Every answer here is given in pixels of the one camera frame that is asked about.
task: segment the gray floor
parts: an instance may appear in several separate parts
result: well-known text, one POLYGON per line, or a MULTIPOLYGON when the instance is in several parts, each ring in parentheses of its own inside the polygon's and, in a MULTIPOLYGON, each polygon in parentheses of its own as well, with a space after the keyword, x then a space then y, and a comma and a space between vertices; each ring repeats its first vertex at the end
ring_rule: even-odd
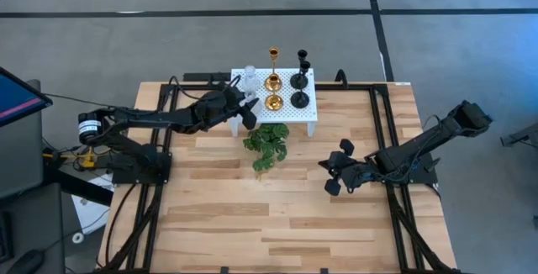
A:
MULTIPOLYGON (((379 0, 384 8, 538 8, 538 0, 379 0)), ((0 12, 245 8, 368 8, 368 0, 0 0, 0 12)), ((462 99, 495 119, 472 140, 440 147, 443 209, 458 266, 478 273, 534 273, 538 232, 536 151, 498 138, 538 119, 538 15, 382 17, 396 81, 412 82, 421 118, 462 99)), ((0 65, 38 77, 45 92, 133 105, 139 82, 185 72, 294 66, 304 48, 316 79, 340 68, 353 81, 384 80, 371 16, 251 18, 0 19, 0 65)), ((76 143, 76 115, 91 106, 55 100, 45 136, 76 143)), ((67 247, 67 265, 88 271, 100 234, 67 247)))

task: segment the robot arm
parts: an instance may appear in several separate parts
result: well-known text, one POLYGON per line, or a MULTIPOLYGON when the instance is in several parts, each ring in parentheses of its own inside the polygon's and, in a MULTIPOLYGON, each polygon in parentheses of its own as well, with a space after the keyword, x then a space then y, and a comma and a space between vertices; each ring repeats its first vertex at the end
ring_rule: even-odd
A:
POLYGON ((342 140, 340 148, 333 151, 327 161, 319 164, 333 177, 325 184, 325 190, 336 196, 340 192, 341 179, 348 192, 365 182, 409 183, 409 174, 421 168, 417 161, 422 155, 456 136, 475 137, 486 130, 492 120, 475 103, 463 101, 448 113, 438 125, 400 146, 388 147, 365 157, 365 161, 351 158, 353 144, 342 140))
POLYGON ((256 116, 251 112, 258 98, 244 105, 245 94, 236 87, 221 82, 219 90, 207 92, 195 103, 172 112, 147 111, 131 108, 100 108, 78 115, 79 140, 84 145, 106 145, 124 155, 133 156, 143 167, 158 163, 157 149, 141 145, 122 131, 128 128, 170 128, 180 134, 208 131, 217 124, 241 114, 247 129, 256 126, 256 116))

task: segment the green plant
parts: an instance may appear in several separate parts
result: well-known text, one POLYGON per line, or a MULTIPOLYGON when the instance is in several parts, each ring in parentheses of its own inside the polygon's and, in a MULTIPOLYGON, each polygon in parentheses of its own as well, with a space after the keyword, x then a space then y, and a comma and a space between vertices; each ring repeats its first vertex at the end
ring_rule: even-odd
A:
POLYGON ((287 155, 284 140, 289 135, 285 124, 262 124, 259 129, 249 132, 249 137, 243 140, 248 150, 260 152, 261 156, 252 163, 255 171, 271 169, 277 161, 283 161, 287 155))

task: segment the wooden table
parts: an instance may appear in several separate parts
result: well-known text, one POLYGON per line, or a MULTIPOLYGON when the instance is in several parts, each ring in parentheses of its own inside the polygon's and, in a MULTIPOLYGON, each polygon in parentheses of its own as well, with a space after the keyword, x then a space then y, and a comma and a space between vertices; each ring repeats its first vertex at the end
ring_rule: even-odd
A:
MULTIPOLYGON (((155 109, 160 86, 141 83, 136 107, 155 109)), ((394 83, 388 89, 398 139, 403 143, 422 131, 413 90, 394 83)), ((191 102, 180 95, 178 106, 191 102)), ((342 138, 354 143, 356 158, 378 150, 368 92, 318 91, 317 103, 314 137, 307 136, 306 125, 290 125, 287 159, 261 180, 251 168, 256 155, 242 144, 244 128, 239 138, 232 137, 227 123, 208 133, 172 136, 173 168, 164 188, 151 271, 218 272, 221 266, 231 272, 319 272, 322 267, 330 272, 398 271, 385 187, 367 183, 354 194, 343 190, 339 197, 331 197, 324 191, 329 176, 317 164, 339 149, 342 138)), ((131 129, 129 136, 147 143, 150 133, 149 129, 131 129)), ((111 215, 128 188, 116 189, 111 215)), ((456 266, 439 198, 423 185, 409 189, 419 232, 442 261, 456 266)), ((113 253, 133 229, 139 193, 140 186, 119 215, 111 241, 113 253)), ((102 264, 112 217, 108 217, 99 255, 102 264)), ((403 237, 409 266, 414 267, 406 232, 403 237)), ((137 266, 141 266, 143 251, 140 245, 137 266)))

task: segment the black candlestick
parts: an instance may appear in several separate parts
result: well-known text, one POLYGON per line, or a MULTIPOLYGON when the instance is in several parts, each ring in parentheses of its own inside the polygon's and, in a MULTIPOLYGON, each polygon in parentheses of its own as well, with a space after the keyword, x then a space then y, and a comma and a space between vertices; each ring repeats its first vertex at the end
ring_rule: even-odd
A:
POLYGON ((295 108, 299 108, 299 109, 307 107, 310 103, 309 95, 304 93, 303 91, 295 92, 294 94, 292 94, 291 100, 292 100, 292 105, 295 108))
POLYGON ((299 50, 299 51, 297 51, 297 56, 299 57, 299 62, 304 61, 304 59, 306 59, 306 56, 307 56, 308 54, 309 54, 309 53, 306 52, 306 50, 299 50))
POLYGON ((309 72, 309 68, 309 62, 301 62, 301 68, 299 69, 299 73, 292 75, 292 78, 290 79, 290 83, 293 88, 302 90, 309 84, 309 79, 305 76, 305 74, 309 72))

